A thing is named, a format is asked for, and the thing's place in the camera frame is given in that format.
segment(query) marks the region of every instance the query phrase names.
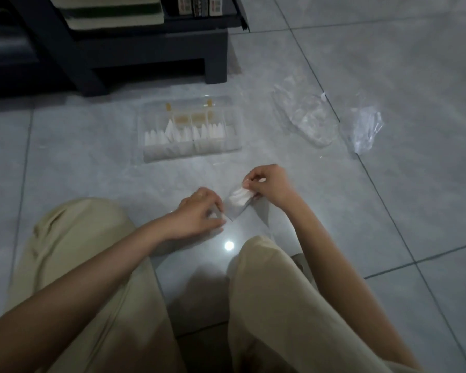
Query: beige pants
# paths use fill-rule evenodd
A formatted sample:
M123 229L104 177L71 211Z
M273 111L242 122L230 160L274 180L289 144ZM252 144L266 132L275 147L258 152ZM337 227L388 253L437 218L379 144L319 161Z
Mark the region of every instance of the beige pants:
M108 200L74 200L49 212L14 272L7 309L134 229ZM266 237L250 239L240 251L230 285L228 339L236 372L414 371L380 360ZM185 371L149 259L48 371Z

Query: hand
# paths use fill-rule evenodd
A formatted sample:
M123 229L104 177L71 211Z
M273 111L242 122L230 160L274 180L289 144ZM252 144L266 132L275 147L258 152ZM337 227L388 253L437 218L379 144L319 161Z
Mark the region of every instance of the hand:
M297 195L285 169L277 164L254 168L243 180L243 187L267 197L267 200L283 210L290 204L290 199Z
M168 238L193 237L223 226L225 220L208 218L214 204L221 213L224 212L221 198L205 187L200 187L190 197L181 200L178 209L163 217Z

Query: clear plastic box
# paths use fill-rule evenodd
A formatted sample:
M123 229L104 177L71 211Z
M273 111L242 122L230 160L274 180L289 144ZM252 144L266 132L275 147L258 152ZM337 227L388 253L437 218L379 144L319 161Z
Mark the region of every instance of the clear plastic box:
M213 103L206 103L202 99L184 101L185 107L177 110L156 112L155 105L143 105L138 117L138 152L143 157L143 162L173 159L185 156L196 156L213 153L223 153L230 150L237 150L241 144L241 113L235 106L216 106ZM193 131L196 127L200 132L203 128L210 131L210 128L222 128L224 137L197 138L192 135L192 141L180 141L148 144L148 134L151 131L166 131L168 123L171 121L175 133L180 136L184 134L185 128Z

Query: plastic compartment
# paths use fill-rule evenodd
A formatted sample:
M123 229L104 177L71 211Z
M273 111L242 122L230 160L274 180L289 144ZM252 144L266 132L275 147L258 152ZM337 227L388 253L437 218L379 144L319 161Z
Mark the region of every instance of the plastic compartment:
M155 112L155 107L144 105L138 122L138 151L143 162L173 159L213 153L223 153L242 147L240 137L240 112L234 106L212 106L202 100L188 110ZM172 142L149 144L145 135L155 131L165 132L169 121L174 127ZM183 136L191 141L182 141Z

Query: tile floor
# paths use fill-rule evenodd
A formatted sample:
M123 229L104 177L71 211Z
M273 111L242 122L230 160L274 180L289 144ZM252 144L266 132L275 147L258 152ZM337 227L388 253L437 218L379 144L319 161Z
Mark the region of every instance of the tile floor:
M0 314L33 224L58 203L108 197L142 224L201 185L224 196L253 166L278 162L424 367L466 372L466 0L243 3L251 29L230 31L225 84L187 78L96 99L0 100ZM287 76L326 92L335 128L351 107L378 107L386 126L373 149L350 154L336 135L317 150L289 133L270 97ZM242 107L241 151L130 165L139 105L207 94ZM187 346L228 357L228 266L243 242L267 234L300 251L278 209L260 215L249 209L216 238L153 257L190 371L200 351ZM204 371L225 370L224 359L208 362Z

